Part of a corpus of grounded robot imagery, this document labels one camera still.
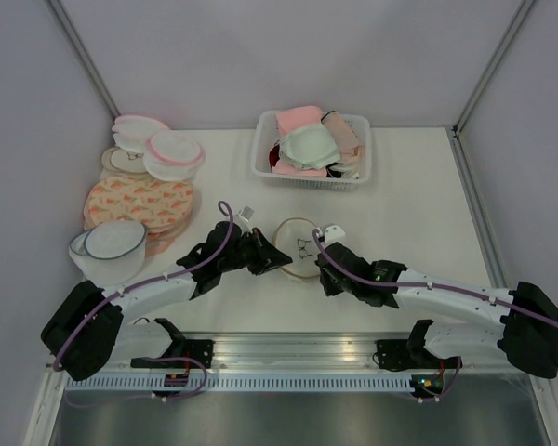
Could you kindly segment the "beige trimmed mesh laundry bag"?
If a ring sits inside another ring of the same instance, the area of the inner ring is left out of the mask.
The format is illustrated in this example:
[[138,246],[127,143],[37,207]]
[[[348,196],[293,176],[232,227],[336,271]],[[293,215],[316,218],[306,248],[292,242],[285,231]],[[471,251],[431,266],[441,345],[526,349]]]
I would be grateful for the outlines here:
[[315,261],[319,250],[313,241],[312,232],[316,225],[303,217],[284,220],[272,236],[272,245],[292,258],[292,262],[280,268],[289,280],[314,282],[320,278]]

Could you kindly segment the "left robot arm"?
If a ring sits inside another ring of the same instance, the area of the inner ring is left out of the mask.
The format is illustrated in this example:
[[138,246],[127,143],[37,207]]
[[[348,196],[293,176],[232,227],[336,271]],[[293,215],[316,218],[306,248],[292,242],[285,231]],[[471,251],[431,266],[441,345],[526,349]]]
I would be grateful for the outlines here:
[[182,332],[166,318],[143,326],[138,326],[138,319],[208,293],[225,273],[247,269],[260,276],[291,262],[260,229],[243,231],[222,221],[164,273],[110,289],[79,282],[40,338],[54,356],[54,370],[66,372],[75,381],[88,379],[114,361],[173,368],[184,357]]

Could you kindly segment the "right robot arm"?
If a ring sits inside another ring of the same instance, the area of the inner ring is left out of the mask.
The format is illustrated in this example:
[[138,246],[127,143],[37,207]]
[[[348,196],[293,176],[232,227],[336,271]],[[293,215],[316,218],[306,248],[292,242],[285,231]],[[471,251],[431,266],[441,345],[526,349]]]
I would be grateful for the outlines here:
[[461,358],[553,379],[558,374],[558,307],[535,284],[480,288],[442,282],[388,260],[372,263],[339,242],[319,243],[316,264],[328,296],[348,293],[373,308],[426,311],[453,319],[417,321],[405,342],[408,360],[429,368]]

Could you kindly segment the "carrot print laundry bag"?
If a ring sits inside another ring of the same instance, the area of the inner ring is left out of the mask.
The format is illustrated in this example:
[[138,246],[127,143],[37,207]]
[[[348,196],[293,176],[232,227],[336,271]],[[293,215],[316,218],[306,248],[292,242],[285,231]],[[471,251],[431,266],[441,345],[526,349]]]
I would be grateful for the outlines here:
[[165,232],[190,220],[194,198],[195,190],[190,182],[106,177],[86,198],[84,228],[132,220],[143,224],[150,233]]

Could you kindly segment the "pink trimmed mesh laundry bag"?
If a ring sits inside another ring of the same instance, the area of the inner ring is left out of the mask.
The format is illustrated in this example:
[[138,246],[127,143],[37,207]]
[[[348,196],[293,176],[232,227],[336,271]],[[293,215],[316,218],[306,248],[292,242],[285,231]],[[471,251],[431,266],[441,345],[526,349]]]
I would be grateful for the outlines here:
[[145,143],[145,169],[152,177],[163,181],[190,180],[204,160],[201,145],[180,131],[160,131]]

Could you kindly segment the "beige flat laundry bag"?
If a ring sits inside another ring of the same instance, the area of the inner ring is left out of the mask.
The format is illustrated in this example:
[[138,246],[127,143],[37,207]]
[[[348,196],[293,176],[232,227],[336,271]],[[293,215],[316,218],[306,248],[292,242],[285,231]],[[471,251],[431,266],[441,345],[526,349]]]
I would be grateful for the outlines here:
[[141,175],[147,172],[143,155],[111,147],[101,155],[102,166],[112,172]]

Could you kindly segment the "pink trimmed bag at back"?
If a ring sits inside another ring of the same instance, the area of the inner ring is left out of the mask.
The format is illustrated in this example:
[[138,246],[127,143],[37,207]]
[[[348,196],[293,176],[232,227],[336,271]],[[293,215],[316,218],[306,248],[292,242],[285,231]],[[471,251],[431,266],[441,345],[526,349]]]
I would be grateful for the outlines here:
[[154,134],[164,130],[169,130],[169,127],[161,121],[136,114],[118,116],[112,127],[115,145],[134,153],[144,153],[146,142]]

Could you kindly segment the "white plastic basket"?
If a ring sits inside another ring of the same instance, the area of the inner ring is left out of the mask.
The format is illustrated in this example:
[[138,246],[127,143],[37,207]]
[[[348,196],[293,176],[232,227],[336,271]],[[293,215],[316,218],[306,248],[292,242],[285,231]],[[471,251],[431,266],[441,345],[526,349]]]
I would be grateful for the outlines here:
[[372,170],[372,135],[360,115],[329,112],[291,131],[279,111],[264,112],[250,152],[252,173],[271,185],[352,190]]

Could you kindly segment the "aluminium mounting rail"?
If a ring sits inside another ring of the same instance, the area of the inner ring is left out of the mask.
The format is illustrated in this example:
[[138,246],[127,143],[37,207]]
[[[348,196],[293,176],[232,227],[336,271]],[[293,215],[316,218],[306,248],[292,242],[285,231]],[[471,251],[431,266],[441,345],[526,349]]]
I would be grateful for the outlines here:
[[81,381],[117,363],[137,369],[357,367],[405,372],[463,364],[508,366],[496,337],[480,330],[452,350],[431,351],[425,341],[397,334],[183,334],[161,325],[130,326],[117,338],[79,339],[54,363]]

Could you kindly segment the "right aluminium frame post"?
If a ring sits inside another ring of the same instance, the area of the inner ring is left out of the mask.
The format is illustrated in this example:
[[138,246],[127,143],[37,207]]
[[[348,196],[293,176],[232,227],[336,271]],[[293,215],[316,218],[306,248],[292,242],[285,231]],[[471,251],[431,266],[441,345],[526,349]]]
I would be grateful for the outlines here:
[[524,28],[529,16],[537,5],[538,0],[522,0],[519,2],[519,5],[513,13],[510,22],[506,26],[504,33],[498,40],[493,54],[488,59],[475,87],[465,102],[458,119],[451,126],[451,132],[455,138],[459,138],[461,131],[467,126],[479,101],[489,88],[489,85],[493,81],[503,61],[509,55],[512,46],[518,38],[518,35]]

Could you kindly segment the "aluminium frame post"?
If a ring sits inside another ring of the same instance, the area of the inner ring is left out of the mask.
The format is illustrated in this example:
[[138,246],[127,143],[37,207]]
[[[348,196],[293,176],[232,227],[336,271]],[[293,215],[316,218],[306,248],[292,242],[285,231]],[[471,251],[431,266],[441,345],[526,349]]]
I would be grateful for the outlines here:
[[89,83],[91,83],[97,93],[102,105],[114,120],[120,115],[119,108],[108,86],[104,82],[96,63],[86,48],[81,34],[77,31],[65,5],[60,0],[45,0],[44,4],[62,32]]
[[529,16],[537,5],[538,0],[522,0],[519,2],[519,5],[513,13],[510,22],[506,26],[504,33],[498,40],[493,54],[488,59],[475,87],[465,102],[458,119],[451,126],[451,132],[455,138],[459,138],[461,131],[467,126],[479,101],[489,88],[489,85],[493,81],[503,61],[509,55],[512,46],[518,38],[518,35],[524,28]]

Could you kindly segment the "left aluminium frame post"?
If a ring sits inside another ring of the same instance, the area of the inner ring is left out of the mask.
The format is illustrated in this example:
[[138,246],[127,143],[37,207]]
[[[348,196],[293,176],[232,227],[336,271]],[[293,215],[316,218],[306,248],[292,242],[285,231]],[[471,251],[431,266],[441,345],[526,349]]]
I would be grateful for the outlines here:
[[114,120],[120,115],[119,108],[108,86],[104,82],[96,63],[86,48],[81,34],[77,31],[65,5],[60,0],[45,0],[44,4],[62,32],[89,83],[91,83],[97,93],[102,105]]

